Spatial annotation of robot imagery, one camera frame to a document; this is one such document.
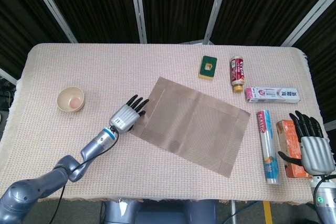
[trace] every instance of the white box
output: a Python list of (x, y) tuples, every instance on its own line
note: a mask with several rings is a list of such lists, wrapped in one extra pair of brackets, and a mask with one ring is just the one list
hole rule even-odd
[(263, 88), (250, 87), (245, 89), (248, 102), (252, 103), (297, 103), (300, 96), (296, 88)]

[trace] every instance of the robotic arm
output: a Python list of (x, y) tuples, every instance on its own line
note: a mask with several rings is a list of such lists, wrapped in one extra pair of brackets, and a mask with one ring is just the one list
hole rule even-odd
[(312, 175), (310, 182), (313, 201), (321, 224), (336, 223), (336, 184), (330, 179), (335, 170), (329, 141), (323, 138), (321, 126), (314, 118), (295, 112), (297, 117), (289, 114), (294, 121), (298, 135), (302, 159), (286, 156), (278, 152), (279, 156), (290, 163), (303, 166)]
[(83, 162), (67, 155), (61, 158), (54, 169), (35, 179), (24, 179), (13, 183), (0, 199), (0, 223), (20, 224), (38, 199), (45, 198), (65, 186), (68, 180), (80, 180), (92, 161), (111, 149), (119, 134), (129, 131), (133, 124), (145, 114), (138, 113), (149, 101), (133, 96), (110, 119), (110, 127), (103, 130), (80, 152)]

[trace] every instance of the cardboard box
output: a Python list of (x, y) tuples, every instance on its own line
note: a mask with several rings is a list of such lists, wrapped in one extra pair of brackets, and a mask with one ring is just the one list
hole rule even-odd
[[(296, 135), (295, 125), (292, 120), (282, 120), (277, 123), (277, 132), (280, 142), (280, 148), (283, 153), (289, 157), (301, 158), (301, 149)], [(302, 166), (285, 163), (286, 175), (289, 178), (309, 178), (310, 175)]]
[(299, 93), (296, 88), (246, 88), (246, 99), (252, 103), (297, 103), (300, 101)]

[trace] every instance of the beige tablecloth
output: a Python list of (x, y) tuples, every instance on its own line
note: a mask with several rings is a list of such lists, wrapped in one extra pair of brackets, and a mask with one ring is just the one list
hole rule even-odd
[[(229, 59), (244, 57), (246, 87), (296, 87), (297, 104), (251, 104), (233, 94)], [(197, 77), (204, 55), (217, 57), (212, 81)], [(307, 61), (295, 48), (203, 45), (40, 44), (29, 55), (0, 142), (0, 194), (16, 180), (50, 171), (108, 125), (110, 116), (135, 93), (148, 97), (159, 76), (251, 113), (230, 178), (200, 167), (129, 133), (97, 158), (84, 178), (69, 182), (66, 199), (236, 199), (304, 203), (312, 200), (308, 179), (289, 179), (279, 160), (281, 185), (265, 183), (255, 113), (269, 109), (275, 146), (276, 122), (300, 110), (322, 123)], [(78, 86), (84, 108), (65, 113), (58, 93)], [(60, 191), (49, 198), (58, 198)]]

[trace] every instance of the bowl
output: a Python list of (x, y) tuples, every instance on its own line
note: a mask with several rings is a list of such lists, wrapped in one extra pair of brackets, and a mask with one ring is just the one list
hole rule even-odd
[(79, 111), (84, 103), (84, 93), (77, 87), (63, 89), (57, 98), (58, 107), (65, 112)]

